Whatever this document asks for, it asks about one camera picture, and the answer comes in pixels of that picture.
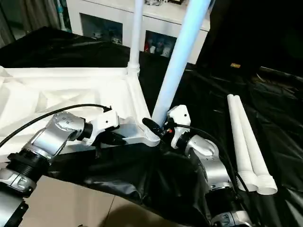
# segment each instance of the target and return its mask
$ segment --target black plastic sheet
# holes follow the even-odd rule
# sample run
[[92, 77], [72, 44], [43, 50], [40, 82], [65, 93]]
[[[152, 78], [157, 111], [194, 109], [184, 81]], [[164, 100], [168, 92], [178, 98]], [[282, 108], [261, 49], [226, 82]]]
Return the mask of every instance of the black plastic sheet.
[[[19, 67], [125, 67], [129, 49], [48, 28], [0, 50], [0, 65]], [[168, 59], [140, 54], [139, 80], [150, 112]], [[303, 108], [293, 90], [253, 82], [239, 70], [187, 68], [173, 105], [187, 105], [192, 126], [215, 136], [236, 167], [226, 96], [240, 95], [278, 193], [252, 193], [269, 227], [303, 226]], [[205, 182], [187, 158], [168, 146], [144, 144], [59, 156], [49, 176], [112, 193], [181, 224], [206, 226]], [[241, 194], [248, 203], [246, 194]]]

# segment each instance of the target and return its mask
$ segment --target white pipe end cap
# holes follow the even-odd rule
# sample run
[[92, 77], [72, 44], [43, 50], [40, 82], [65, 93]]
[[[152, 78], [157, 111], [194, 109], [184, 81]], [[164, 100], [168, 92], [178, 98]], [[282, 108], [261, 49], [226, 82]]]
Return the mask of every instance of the white pipe end cap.
[[[244, 181], [247, 189], [249, 192], [254, 192], [258, 189], [258, 181], [257, 181], [257, 176], [253, 171], [240, 171], [238, 172], [242, 180]], [[238, 179], [238, 187], [240, 190], [245, 191], [242, 183]]]
[[258, 176], [258, 189], [257, 193], [260, 195], [273, 195], [278, 192], [276, 182], [271, 175]]

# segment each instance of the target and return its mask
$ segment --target white pvc pipe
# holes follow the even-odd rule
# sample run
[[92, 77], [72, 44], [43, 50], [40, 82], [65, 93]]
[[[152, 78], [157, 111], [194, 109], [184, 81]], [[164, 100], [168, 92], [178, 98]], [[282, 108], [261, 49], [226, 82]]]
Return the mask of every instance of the white pvc pipe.
[[[232, 136], [235, 146], [238, 173], [245, 182], [248, 190], [253, 192], [257, 190], [257, 176], [253, 172], [250, 163], [250, 156], [241, 127], [237, 104], [233, 95], [228, 95], [227, 101], [232, 123]], [[238, 181], [238, 187], [243, 191], [245, 190], [240, 181]]]
[[240, 116], [240, 121], [243, 129], [246, 145], [250, 155], [251, 165], [253, 171], [257, 175], [257, 180], [258, 180], [257, 193], [261, 195], [275, 194], [278, 191], [275, 180], [268, 172], [266, 163], [264, 161], [258, 142], [256, 140], [250, 122], [243, 108], [241, 99], [239, 96], [235, 96], [235, 100], [238, 107], [238, 113]]
[[128, 66], [131, 69], [139, 67], [140, 37], [143, 19], [144, 0], [136, 0], [134, 8], [132, 44]]
[[210, 0], [191, 0], [177, 38], [169, 66], [152, 113], [152, 120], [162, 126], [182, 78]]

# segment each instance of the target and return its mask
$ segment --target white tray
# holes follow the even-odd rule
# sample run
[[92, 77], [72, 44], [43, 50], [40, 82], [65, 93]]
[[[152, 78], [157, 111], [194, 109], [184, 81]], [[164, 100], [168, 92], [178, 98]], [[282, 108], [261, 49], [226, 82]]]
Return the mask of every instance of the white tray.
[[[0, 141], [30, 120], [70, 105], [93, 103], [111, 106], [120, 122], [118, 133], [126, 141], [156, 146], [147, 138], [142, 118], [150, 118], [136, 74], [126, 68], [0, 68]], [[103, 112], [97, 107], [81, 107], [69, 112], [90, 121]], [[24, 144], [51, 117], [45, 118], [9, 140], [0, 148], [0, 162], [19, 152]], [[92, 149], [81, 142], [68, 142], [62, 153]]]

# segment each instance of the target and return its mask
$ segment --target floor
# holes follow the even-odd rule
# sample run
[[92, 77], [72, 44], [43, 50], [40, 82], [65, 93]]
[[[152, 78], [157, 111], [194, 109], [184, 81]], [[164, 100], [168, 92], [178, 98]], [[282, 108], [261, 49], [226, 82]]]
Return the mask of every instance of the floor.
[[43, 176], [22, 227], [181, 227], [111, 194]]

